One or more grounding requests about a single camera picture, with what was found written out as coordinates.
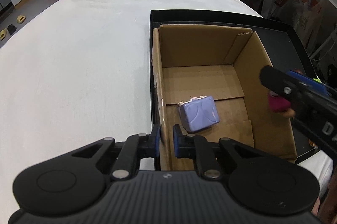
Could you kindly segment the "yellow slipper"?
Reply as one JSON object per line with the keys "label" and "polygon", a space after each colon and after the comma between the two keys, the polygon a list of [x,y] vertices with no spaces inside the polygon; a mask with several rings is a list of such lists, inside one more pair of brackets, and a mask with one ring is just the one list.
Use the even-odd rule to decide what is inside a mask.
{"label": "yellow slipper", "polygon": [[17,16],[17,23],[22,24],[26,20],[26,17],[23,15]]}

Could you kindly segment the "black shallow tray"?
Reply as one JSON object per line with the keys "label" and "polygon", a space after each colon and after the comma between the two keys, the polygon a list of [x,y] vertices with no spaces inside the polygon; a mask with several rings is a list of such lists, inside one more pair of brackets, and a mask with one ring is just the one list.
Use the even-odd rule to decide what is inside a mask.
{"label": "black shallow tray", "polygon": [[[316,76],[312,63],[292,27],[265,18],[245,14],[217,12],[208,10],[153,10],[150,14],[150,54],[152,57],[151,31],[161,25],[216,25],[236,28],[250,28],[255,31],[270,58],[271,66],[283,72],[300,70],[306,76]],[[151,71],[151,111],[154,106],[152,93],[154,80]],[[315,154],[309,140],[291,122],[297,158],[300,163]]]}

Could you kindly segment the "pink figurine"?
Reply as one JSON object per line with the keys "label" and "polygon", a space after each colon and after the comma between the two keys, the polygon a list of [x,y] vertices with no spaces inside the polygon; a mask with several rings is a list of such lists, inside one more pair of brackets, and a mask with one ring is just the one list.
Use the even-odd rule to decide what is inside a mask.
{"label": "pink figurine", "polygon": [[280,114],[285,118],[293,118],[295,116],[291,103],[273,91],[269,91],[268,101],[269,107],[274,113]]}

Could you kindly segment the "brown cardboard box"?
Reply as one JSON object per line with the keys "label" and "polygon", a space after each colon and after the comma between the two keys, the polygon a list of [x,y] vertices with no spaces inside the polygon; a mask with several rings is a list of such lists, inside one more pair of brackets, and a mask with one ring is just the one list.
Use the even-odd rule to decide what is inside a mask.
{"label": "brown cardboard box", "polygon": [[161,127],[162,170],[191,170],[174,155],[178,104],[212,96],[220,121],[201,132],[208,141],[229,137],[289,162],[297,158],[291,122],[270,110],[259,80],[270,58],[250,28],[161,25],[151,31],[155,123]]}

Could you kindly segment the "black slipper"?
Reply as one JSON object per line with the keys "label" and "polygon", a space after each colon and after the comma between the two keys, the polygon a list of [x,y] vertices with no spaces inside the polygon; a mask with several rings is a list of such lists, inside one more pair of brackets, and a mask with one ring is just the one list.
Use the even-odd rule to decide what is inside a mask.
{"label": "black slipper", "polygon": [[16,32],[16,30],[17,30],[17,27],[12,24],[7,27],[7,31],[9,32],[11,36]]}

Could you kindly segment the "white plastic shopping bag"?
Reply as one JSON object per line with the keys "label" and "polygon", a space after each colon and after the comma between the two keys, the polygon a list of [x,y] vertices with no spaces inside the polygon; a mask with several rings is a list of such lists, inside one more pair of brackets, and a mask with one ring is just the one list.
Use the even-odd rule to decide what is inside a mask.
{"label": "white plastic shopping bag", "polygon": [[327,0],[299,0],[294,3],[293,28],[306,50],[313,48],[326,5]]}

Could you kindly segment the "white towel cloth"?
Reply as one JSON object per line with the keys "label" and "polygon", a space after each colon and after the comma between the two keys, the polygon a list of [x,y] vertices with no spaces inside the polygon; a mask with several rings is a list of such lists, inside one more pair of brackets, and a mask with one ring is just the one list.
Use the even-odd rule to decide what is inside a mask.
{"label": "white towel cloth", "polygon": [[150,14],[260,17],[239,0],[60,0],[1,48],[2,223],[318,223],[308,170],[222,137],[220,180],[194,170],[113,178],[129,136],[150,134]]}

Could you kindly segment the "purple toy suitcase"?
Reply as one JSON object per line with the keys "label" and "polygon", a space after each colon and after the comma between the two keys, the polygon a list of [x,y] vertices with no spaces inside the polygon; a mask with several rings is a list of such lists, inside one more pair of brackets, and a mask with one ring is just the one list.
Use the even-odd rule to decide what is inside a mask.
{"label": "purple toy suitcase", "polygon": [[219,123],[220,118],[212,96],[192,97],[178,103],[178,113],[187,132],[197,132]]}

